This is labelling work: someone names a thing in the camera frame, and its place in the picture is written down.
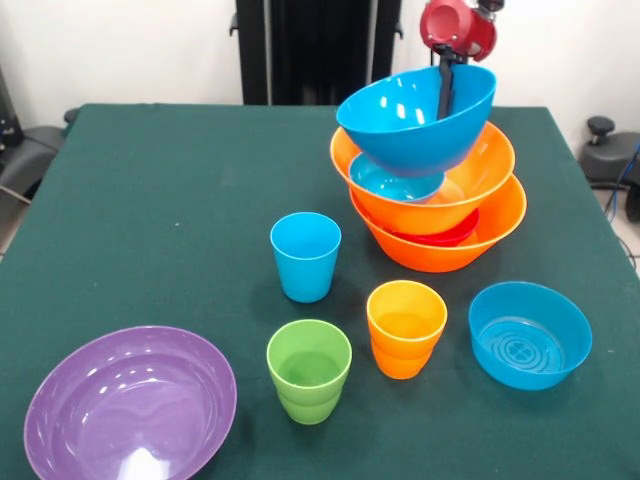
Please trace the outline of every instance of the red bowl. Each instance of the red bowl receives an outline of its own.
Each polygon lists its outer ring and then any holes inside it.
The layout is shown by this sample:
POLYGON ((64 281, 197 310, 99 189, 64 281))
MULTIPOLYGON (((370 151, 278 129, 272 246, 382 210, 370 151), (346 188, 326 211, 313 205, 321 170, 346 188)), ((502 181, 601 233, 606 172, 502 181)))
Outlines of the red bowl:
POLYGON ((393 232, 393 234, 396 237, 400 237, 409 242, 420 243, 422 245, 432 245, 434 247, 455 247, 473 233, 478 226, 479 220, 480 213, 476 208, 462 222, 446 232, 434 233, 433 235, 408 235, 406 233, 396 232, 393 232))

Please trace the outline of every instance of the plastic cup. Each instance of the plastic cup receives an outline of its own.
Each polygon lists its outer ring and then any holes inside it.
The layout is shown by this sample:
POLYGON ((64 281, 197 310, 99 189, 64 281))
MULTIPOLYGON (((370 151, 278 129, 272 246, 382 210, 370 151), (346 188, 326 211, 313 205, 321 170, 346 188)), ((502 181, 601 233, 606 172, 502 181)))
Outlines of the plastic cup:
POLYGON ((338 224, 319 213, 292 213, 276 222, 271 245, 287 297, 312 303, 329 293, 341 240, 338 224))
POLYGON ((331 415, 351 366, 351 344, 334 325, 297 320, 273 334, 267 365, 287 414, 303 425, 331 415))
POLYGON ((447 323, 447 306, 422 283, 396 280, 380 285, 367 301, 371 348, 388 377, 415 377, 427 364, 447 323))

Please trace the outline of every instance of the table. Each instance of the table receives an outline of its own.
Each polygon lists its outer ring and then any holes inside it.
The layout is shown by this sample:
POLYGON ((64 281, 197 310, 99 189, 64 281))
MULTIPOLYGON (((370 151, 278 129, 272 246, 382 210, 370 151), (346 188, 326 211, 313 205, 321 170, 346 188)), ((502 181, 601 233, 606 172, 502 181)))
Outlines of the table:
POLYGON ((60 360, 107 332, 183 327, 233 365, 237 416, 197 479, 623 479, 640 475, 640 289, 544 108, 496 108, 529 197, 523 224, 468 268, 422 274, 389 260, 329 160, 333 108, 89 105, 0 265, 0 478, 34 478, 24 415, 60 360), (268 234, 315 210, 342 227, 330 295, 281 293, 268 234), (364 303, 391 279, 435 288, 449 322, 423 373, 377 370, 364 303), (586 363, 557 388, 504 387, 475 362, 467 309, 501 280, 573 299, 591 321, 586 363), (292 423, 264 351, 284 323, 334 322, 353 364, 333 415, 292 423))

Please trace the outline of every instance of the plastic bowl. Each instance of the plastic bowl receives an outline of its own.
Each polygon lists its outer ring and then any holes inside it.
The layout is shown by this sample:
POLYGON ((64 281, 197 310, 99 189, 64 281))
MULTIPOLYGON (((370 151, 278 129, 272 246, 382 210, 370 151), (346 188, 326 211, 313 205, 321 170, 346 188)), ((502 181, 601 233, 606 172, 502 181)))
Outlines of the plastic bowl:
POLYGON ((406 235, 404 233, 392 233, 397 237, 413 243, 433 245, 436 247, 455 247, 471 236, 478 226, 479 221, 480 213, 476 209, 462 222, 446 232, 435 233, 433 235, 406 235))
POLYGON ((496 77, 453 67, 451 115, 436 120, 438 67, 403 72, 358 90, 338 108, 338 123, 363 152, 402 177, 442 173, 460 163, 489 118, 496 77))
POLYGON ((469 309, 471 346, 499 382, 520 390, 557 385, 591 351, 589 321, 568 298, 526 282, 480 292, 469 309))
POLYGON ((464 220, 498 190, 515 166, 509 139, 491 123, 464 162, 446 173, 438 192, 425 204, 397 202, 362 188, 349 178, 349 166, 360 153, 347 133, 338 128, 331 139, 331 160, 364 209, 379 226, 410 235, 445 232, 464 220))
POLYGON ((500 190, 480 206, 480 222, 472 236, 457 247, 434 247, 408 242, 376 225, 353 191, 351 202, 391 259, 407 268, 429 273, 451 272, 466 267, 513 232, 522 222, 527 209, 524 188, 512 175, 500 190))
POLYGON ((233 370, 204 338, 119 330, 42 382, 24 424, 27 459, 43 480, 186 480, 224 443, 236 402, 233 370))
POLYGON ((399 202, 420 203, 433 197, 444 182, 444 173, 428 177, 398 177, 369 160, 364 153, 349 167, 349 177, 362 188, 399 202))

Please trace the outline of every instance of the blue cup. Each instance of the blue cup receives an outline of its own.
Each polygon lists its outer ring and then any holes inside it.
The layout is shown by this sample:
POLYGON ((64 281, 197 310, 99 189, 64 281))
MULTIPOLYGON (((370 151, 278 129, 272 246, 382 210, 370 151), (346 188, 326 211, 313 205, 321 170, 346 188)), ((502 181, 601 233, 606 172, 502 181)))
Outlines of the blue cup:
POLYGON ((338 224, 319 213, 292 213, 275 223, 271 245, 287 297, 313 303, 329 293, 341 240, 338 224))

